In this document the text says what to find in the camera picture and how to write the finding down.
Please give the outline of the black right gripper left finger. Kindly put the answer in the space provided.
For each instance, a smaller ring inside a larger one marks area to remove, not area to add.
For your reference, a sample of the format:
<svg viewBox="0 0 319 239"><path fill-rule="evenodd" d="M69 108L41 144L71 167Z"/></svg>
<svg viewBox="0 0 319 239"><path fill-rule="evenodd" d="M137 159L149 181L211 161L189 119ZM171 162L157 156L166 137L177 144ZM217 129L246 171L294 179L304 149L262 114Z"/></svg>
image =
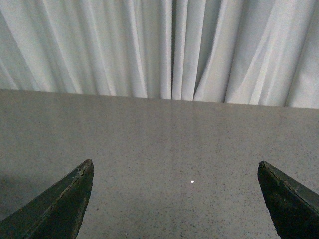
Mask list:
<svg viewBox="0 0 319 239"><path fill-rule="evenodd" d="M91 196L94 164L85 160L0 223L2 239L75 239Z"/></svg>

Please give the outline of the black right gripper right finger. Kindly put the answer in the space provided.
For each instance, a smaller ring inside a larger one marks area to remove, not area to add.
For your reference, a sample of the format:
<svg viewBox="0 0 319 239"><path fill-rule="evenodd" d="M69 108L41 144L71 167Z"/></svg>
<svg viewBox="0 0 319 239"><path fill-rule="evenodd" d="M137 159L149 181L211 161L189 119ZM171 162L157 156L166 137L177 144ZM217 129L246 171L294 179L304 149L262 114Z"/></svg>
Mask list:
<svg viewBox="0 0 319 239"><path fill-rule="evenodd" d="M319 237L319 195L266 161L259 185L277 234L282 239Z"/></svg>

